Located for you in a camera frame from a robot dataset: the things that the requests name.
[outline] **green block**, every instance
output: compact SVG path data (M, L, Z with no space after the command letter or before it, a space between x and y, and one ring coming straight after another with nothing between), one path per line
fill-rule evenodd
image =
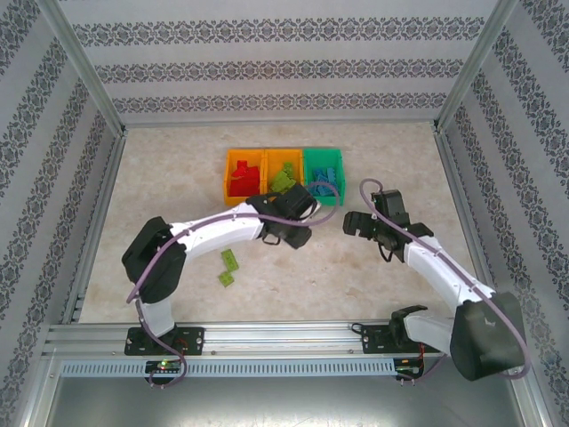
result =
M225 267L228 269L229 273L231 271L239 270L239 264L237 264L237 260L235 259L235 256L233 255L231 249L223 251L221 253L221 259L223 260L223 263L225 264Z
M296 181L291 180L285 172L279 171L276 173L275 180L270 184L270 190L276 193L283 193L289 190L295 183Z
M293 164L291 162L284 162L283 163L283 172L286 173L286 176L288 176L290 179L292 179L294 176Z
M233 282L235 282L235 280L233 279L233 276L231 276L231 273L228 271L224 271L222 272L219 276L218 279L220 280L221 284L225 287L228 287L229 285L231 285Z

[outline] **cable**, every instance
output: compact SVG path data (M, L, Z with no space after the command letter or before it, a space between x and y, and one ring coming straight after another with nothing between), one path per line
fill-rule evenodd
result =
M441 356L440 358L438 358L438 360L433 364L432 367L429 368L429 370L424 373L423 375L421 375L419 378L413 378L410 375L407 374L401 374L400 372L397 372L397 376L401 376L403 378L405 378L406 380L411 381L412 385L415 385L415 383L419 383L421 381L425 381L427 378L429 378L430 376L433 375L433 372L435 372L442 364L443 361L446 359L446 355L444 354L443 356Z
M183 369L182 369L181 374L179 376L177 376L176 378L174 378L173 380L171 380L167 384L159 384L160 389L172 387L173 385L182 381L186 377L186 374L188 373L188 362L186 361L186 358L184 358L184 356L181 353L179 353L177 350L170 347L168 344L166 344L165 342L160 340L157 336L155 336L152 333L152 331L150 330L150 327L148 326L148 324L146 322L146 319L144 319L144 313L142 313L142 308L140 306L141 302L140 302L140 297L139 297L139 291L142 288L142 286L144 285L145 280L148 278L150 271L152 271L152 269L154 268L154 266L156 265L156 263L158 262L160 257L162 255L164 255L164 253L166 252L166 250L168 250L168 248L170 246L172 246L174 243L176 243L178 240L180 240L184 236L188 236L190 232L202 229L203 227L214 224L215 222L221 222L221 221L226 221L226 220L235 220L236 218L259 218L260 220L279 222L279 223L284 224L284 225L292 225L293 227L314 227L314 226L323 224L324 222L326 222L330 218L332 218L334 216L334 214L336 214L336 212L338 211L338 208L340 206L340 195L338 194L338 190L333 185L329 184L328 182L314 181L314 182L311 182L307 186L307 188L315 187L316 185L324 185L325 187L329 188L332 191L332 193L334 194L334 197L336 198L336 203L334 204L332 211L329 214L327 214L324 218L321 218L319 220L315 220L312 222L297 222L297 221L286 220L284 218L279 218L277 216L264 215L261 213L228 213L227 215L215 216L213 218L209 218L207 220L199 222L198 224L194 224L190 227L187 227L186 229L184 229L183 231L181 231L180 233L178 233L177 235L175 235L171 239L169 239L162 247L160 247L160 250L158 250L158 252L156 252L156 254L152 257L152 260L150 260L150 262L146 266L146 269L144 269L144 271L140 275L139 279L137 280L136 284L134 285L134 288L129 293L128 297L126 298L126 303L129 304L132 302L132 300L135 300L136 311L138 312L140 324L142 325L142 328L144 329L144 331L148 334L148 336L152 339L152 341L154 341L155 343L160 345L165 350L171 352L171 354L173 354L174 356L177 356L183 365ZM150 374L150 377L148 378L148 382L150 383L150 387L155 387L158 385L158 384L155 384L152 382L153 376L154 376L154 372L152 372Z
M383 246L380 245L380 254L381 258L383 258L383 261L391 262L391 258L393 258L393 251L389 252L389 256L385 256L385 254L383 253Z
M421 361L421 366L419 367L419 369L425 367L425 344L423 344L422 342L419 342L419 349L421 350L421 353L419 355L419 360Z
M502 322L504 322L504 324L506 325L506 327L509 329L509 331L514 335L514 338L516 338L517 341L517 345L519 345L520 349L522 350L522 352L524 353L524 367L523 369L518 372L517 374L513 374L513 375L506 375L506 374L502 374L502 376L510 379L510 380L518 380L520 378L523 378L524 376L527 375L527 373L530 371L530 369L532 368L532 361L531 361L531 356L530 356L530 352L527 348L527 345L524 342L524 338L522 337L522 335L517 331L516 327L512 324L511 320L509 320L509 318L496 306L496 304L493 303L493 301L488 298L482 291L480 291L477 286L470 280L470 278L468 276L466 276L461 269L459 269L454 262L452 262L447 256L445 256L444 254L439 253L433 246L429 245L428 243L424 242L423 240L420 240L419 238L415 237L413 234L411 234L410 232L408 232L405 229L402 229L401 227L399 227L397 224L395 224L393 221L391 221L389 218L387 218L386 216L384 216L383 214L381 214L376 208L375 205L373 204L373 201L369 198L367 198L367 196L365 195L364 192L364 185L368 182L374 183L376 185L378 185L380 187L380 191L383 191L383 184L378 181L375 180L373 178L366 178L364 180L362 180L359 184L359 193L362 196L362 198L364 199L365 203L367 204L367 207L370 208L370 210L372 211L372 213L374 213L380 220L382 220L383 222L385 222L387 225L389 225L392 229L398 231L399 233L403 234L404 236L406 236L407 238L410 238L413 242L418 243L419 245L423 246L425 249L428 249L430 252L432 252L433 254L435 254L435 256L438 256L446 265L448 265L448 267L459 277L462 279L462 281L470 288L472 289L472 292L474 292L477 296L480 297L480 299L482 301L484 301L491 309L492 311L496 314L496 316L498 316L500 318L500 320ZM428 375L434 368L438 367L438 362L423 376L425 377L426 375Z
M359 326L359 331L357 329L354 329L354 326ZM352 323L352 325L349 328L352 330L352 332L361 335L362 329L364 329L364 325L362 325L361 323Z

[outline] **metal frame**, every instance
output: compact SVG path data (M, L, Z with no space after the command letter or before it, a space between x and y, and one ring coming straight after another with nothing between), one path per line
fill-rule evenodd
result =
M453 88L441 108L441 112L436 120L438 130L445 129L453 119L454 112L461 105L462 99L469 89L470 84L474 80L480 67L482 67L486 56L492 50L492 45L496 41L496 38L498 38L502 27L517 3L517 0L498 0L498 3L494 6L488 21L482 29L480 37L472 48L469 58L464 64L464 67L462 67Z
M89 61L65 13L61 10L59 0L37 0L37 5L52 27L55 36L57 36L79 76L83 79L89 94L95 100L95 104L97 104L100 112L105 117L108 126L114 134L123 131L124 124L116 111L115 105L110 96L108 96L103 83L100 81L94 66Z
M95 213L93 214L94 221L87 232L85 251L79 261L79 267L77 269L78 274L76 275L75 283L73 284L71 293L69 294L68 305L65 307L65 311L63 313L63 324L73 322L76 315L81 311L81 307L77 307L77 304L79 300L81 305L83 304L81 296L84 298L87 285L89 284L89 277L91 276L92 267L95 263L95 257L97 256L97 248L99 247L103 225L107 219L107 211L113 194L113 188L115 187L116 176L118 175L118 168L123 157L124 145L126 144L127 136L128 131L126 130L123 131L121 135L117 136L118 140L113 148L113 153L109 160L110 164L105 177L103 178L102 190L99 200L97 201L97 206L95 207Z
M458 170L456 164L453 162L448 140L445 134L440 132L435 124L433 124L432 128L443 168L445 169L446 179L448 180L454 204L456 205L456 211L459 215L462 231L470 251L474 270L477 276L483 280L483 283L491 284L493 282L492 276L490 275L488 264L485 261L480 240L477 238L472 212L468 209L469 203L466 199L464 188L461 186ZM525 378L512 381L511 384L525 425L552 426L553 422L549 416L533 368Z
M418 120L416 118L275 118L265 119L233 119L233 120L201 120L196 122L147 122L144 124L133 123L128 125L128 129L156 129L168 127L205 127L205 126L258 126L258 125L326 125L326 124L345 124L345 125L366 125L372 123L393 123L401 125L403 123L425 123L428 119Z
M476 238L471 213L467 208L466 196L460 185L456 166L449 155L448 143L445 136L434 131L435 140L449 182L453 199L456 204L462 228L471 252L476 274L485 283L491 283L490 274L485 263L480 244ZM99 227L93 232L90 240L90 250L82 261L84 269L91 271L96 246L102 231L104 215L110 203L110 193L114 187L120 157L124 146L124 139L120 147L113 154L112 166L108 172L105 189L100 203L97 224ZM80 286L86 286L86 278L78 280L75 284L76 294L79 295ZM70 318L73 317L75 306L69 309ZM208 324L180 324L181 326L200 326L206 330L204 338L204 354L200 357L188 358L192 361L216 361L222 365L232 365L239 361L253 362L255 360L313 360L331 361L345 360L346 363L366 360L384 360L388 363L393 358L412 358L412 354L375 354L365 355L361 348L360 337L350 330L353 322L276 322L276 323L208 323ZM360 323L378 324L380 321L364 320ZM66 363L82 360L124 362L124 338L129 327L137 325L105 324L105 325L59 325L50 326L47 332L44 349L37 373L28 389L28 399L20 420L20 426L45 425L55 397L59 379ZM135 357L128 360L160 359ZM352 375L363 375L355 371ZM392 375L393 372L367 373L368 375ZM532 371L524 380L512 382L512 390L522 414L525 425L550 426L545 402L541 389Z

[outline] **beige floor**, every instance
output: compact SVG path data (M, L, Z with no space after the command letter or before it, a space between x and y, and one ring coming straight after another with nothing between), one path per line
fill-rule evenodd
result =
M424 222L446 250L472 271L443 167L428 124L261 125L138 129L129 132L81 322L135 322L124 302L132 288L120 262L147 219L186 222L227 209L222 177L235 147L331 146L342 150L347 196L340 212L313 229L294 251L260 241L232 247L240 270L224 288L220 252L189 263L174 298L178 321L270 321L387 318L425 304L449 315L414 271L385 263L377 246L345 236L344 214L364 211L357 186L364 177L401 190L412 221Z

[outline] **mounting bracket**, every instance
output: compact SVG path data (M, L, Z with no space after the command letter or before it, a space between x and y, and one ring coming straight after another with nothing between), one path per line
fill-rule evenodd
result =
M419 343L407 341L397 343L389 325L352 325L352 331L362 337L364 354L408 354L417 353L421 349ZM440 353L439 350L425 345L425 353Z
M178 327L160 337L160 340L184 356L201 356L204 348L205 329L202 327ZM126 356L171 356L155 343L142 327L131 327L124 344Z

